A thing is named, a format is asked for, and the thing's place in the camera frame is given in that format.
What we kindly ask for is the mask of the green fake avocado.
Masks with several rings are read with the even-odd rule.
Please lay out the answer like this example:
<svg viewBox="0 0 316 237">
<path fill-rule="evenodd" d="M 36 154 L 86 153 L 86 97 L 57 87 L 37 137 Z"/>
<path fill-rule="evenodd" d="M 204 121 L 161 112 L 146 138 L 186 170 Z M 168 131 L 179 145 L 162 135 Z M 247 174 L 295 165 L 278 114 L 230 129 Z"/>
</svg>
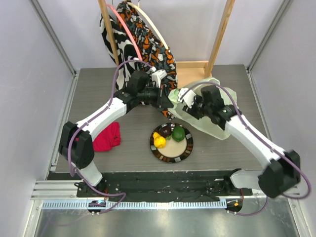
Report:
<svg viewBox="0 0 316 237">
<path fill-rule="evenodd" d="M 185 130 L 182 126 L 175 126 L 172 130 L 172 139 L 176 142 L 181 142 L 185 139 Z"/>
</svg>

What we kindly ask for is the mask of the dark purple fake mangosteen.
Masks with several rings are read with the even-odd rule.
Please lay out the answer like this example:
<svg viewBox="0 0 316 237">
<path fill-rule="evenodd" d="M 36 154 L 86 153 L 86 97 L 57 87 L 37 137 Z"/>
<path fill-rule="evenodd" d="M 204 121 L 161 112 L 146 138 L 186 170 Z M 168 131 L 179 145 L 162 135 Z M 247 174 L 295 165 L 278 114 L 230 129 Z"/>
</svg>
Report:
<svg viewBox="0 0 316 237">
<path fill-rule="evenodd" d="M 164 126 L 159 129 L 159 135 L 164 137 L 166 140 L 170 140 L 172 137 L 172 130 L 170 126 Z"/>
</svg>

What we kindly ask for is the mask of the yellow fake pear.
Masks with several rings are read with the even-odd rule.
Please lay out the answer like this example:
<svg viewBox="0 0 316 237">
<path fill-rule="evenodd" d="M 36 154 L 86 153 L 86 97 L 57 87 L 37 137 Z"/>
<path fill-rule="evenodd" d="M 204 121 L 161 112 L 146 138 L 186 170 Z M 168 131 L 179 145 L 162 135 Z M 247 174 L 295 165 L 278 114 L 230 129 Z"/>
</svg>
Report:
<svg viewBox="0 0 316 237">
<path fill-rule="evenodd" d="M 153 139 L 154 139 L 154 146 L 156 148 L 164 148 L 166 146 L 166 139 L 159 135 L 157 132 L 154 132 L 153 134 Z"/>
</svg>

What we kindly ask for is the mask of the pale green plastic bag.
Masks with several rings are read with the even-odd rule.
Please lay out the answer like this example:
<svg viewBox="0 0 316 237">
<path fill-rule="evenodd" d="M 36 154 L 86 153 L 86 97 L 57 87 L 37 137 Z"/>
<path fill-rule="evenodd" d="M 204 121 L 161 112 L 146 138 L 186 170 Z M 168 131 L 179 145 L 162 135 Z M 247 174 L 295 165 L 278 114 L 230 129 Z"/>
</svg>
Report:
<svg viewBox="0 0 316 237">
<path fill-rule="evenodd" d="M 190 88 L 198 82 L 207 82 L 207 81 L 214 82 L 216 84 L 221 84 L 220 81 L 217 80 L 216 78 L 210 77 L 210 78 L 206 78 L 206 79 L 201 79 L 199 81 L 193 81 L 193 82 L 185 85 L 184 87 Z M 199 85 L 199 86 L 195 87 L 193 89 L 193 91 L 196 95 L 201 96 L 200 90 L 206 86 L 208 86 L 208 84 Z M 229 94 L 233 98 L 234 102 L 237 104 L 237 93 L 228 87 L 225 87 L 225 89 L 229 92 Z M 173 90 L 171 90 L 171 92 L 168 96 L 169 100 L 173 103 L 173 106 L 174 106 L 173 108 L 171 108 L 169 110 L 177 119 L 183 120 L 183 121 L 189 123 L 192 127 L 196 128 L 197 130 L 204 132 L 204 133 L 206 133 L 210 136 L 213 136 L 217 139 L 220 139 L 220 140 L 225 140 L 230 136 L 229 132 L 223 131 L 218 125 L 213 124 L 212 121 L 210 120 L 210 118 L 203 117 L 201 119 L 196 119 L 193 116 L 191 116 L 190 114 L 184 112 L 182 109 L 183 109 L 185 103 L 180 103 L 178 101 L 178 94 L 179 94 L 180 90 L 181 90 L 181 88 L 173 89 Z M 232 105 L 230 98 L 222 89 L 220 89 L 220 94 L 221 94 L 222 99 L 224 100 L 225 105 Z"/>
</svg>

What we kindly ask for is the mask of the beige plate with dark rim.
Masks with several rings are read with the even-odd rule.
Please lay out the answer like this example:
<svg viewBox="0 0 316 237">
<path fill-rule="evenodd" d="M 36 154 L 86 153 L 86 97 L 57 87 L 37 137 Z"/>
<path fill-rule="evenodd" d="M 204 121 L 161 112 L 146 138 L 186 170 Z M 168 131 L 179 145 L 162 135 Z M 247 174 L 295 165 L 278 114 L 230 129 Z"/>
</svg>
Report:
<svg viewBox="0 0 316 237">
<path fill-rule="evenodd" d="M 186 134 L 185 139 L 178 143 L 174 141 L 171 137 L 170 140 L 166 140 L 166 146 L 164 148 L 156 148 L 154 146 L 153 134 L 154 132 L 158 133 L 159 129 L 164 126 L 170 126 L 171 130 L 173 130 L 175 126 L 182 126 Z M 149 148 L 152 154 L 157 159 L 166 163 L 178 163 L 185 160 L 192 153 L 193 147 L 194 140 L 192 134 L 188 129 L 186 129 L 186 127 L 178 123 L 168 122 L 157 126 L 156 128 L 154 128 L 149 138 Z"/>
</svg>

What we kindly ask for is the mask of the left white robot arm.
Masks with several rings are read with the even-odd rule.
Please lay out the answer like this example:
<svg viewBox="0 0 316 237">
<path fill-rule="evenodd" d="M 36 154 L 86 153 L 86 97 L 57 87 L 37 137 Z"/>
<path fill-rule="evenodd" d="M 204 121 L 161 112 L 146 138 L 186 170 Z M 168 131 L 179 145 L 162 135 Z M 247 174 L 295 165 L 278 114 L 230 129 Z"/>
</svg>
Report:
<svg viewBox="0 0 316 237">
<path fill-rule="evenodd" d="M 135 71 L 127 86 L 116 91 L 101 108 L 77 123 L 69 121 L 64 124 L 58 152 L 87 181 L 88 191 L 94 197 L 104 193 L 105 184 L 101 182 L 102 174 L 93 161 L 93 141 L 112 122 L 143 102 L 159 109 L 173 108 L 168 99 L 169 91 L 162 83 L 166 76 L 165 70 L 157 70 L 151 75 Z"/>
</svg>

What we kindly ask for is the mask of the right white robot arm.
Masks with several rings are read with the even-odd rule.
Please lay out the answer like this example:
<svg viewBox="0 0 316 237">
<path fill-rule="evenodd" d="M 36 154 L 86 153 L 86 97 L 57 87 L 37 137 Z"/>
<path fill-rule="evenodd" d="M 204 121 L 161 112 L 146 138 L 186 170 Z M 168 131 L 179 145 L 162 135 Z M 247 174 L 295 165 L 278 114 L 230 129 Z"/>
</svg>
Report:
<svg viewBox="0 0 316 237">
<path fill-rule="evenodd" d="M 196 119 L 208 117 L 213 124 L 239 140 L 259 161 L 262 172 L 238 170 L 223 182 L 229 195 L 240 189 L 261 190 L 266 196 L 276 198 L 301 181 L 300 157 L 294 151 L 285 151 L 277 146 L 246 119 L 232 101 L 227 104 L 221 92 L 229 92 L 220 85 L 206 82 L 200 95 L 192 88 L 180 90 L 178 100 L 185 105 L 183 111 Z"/>
</svg>

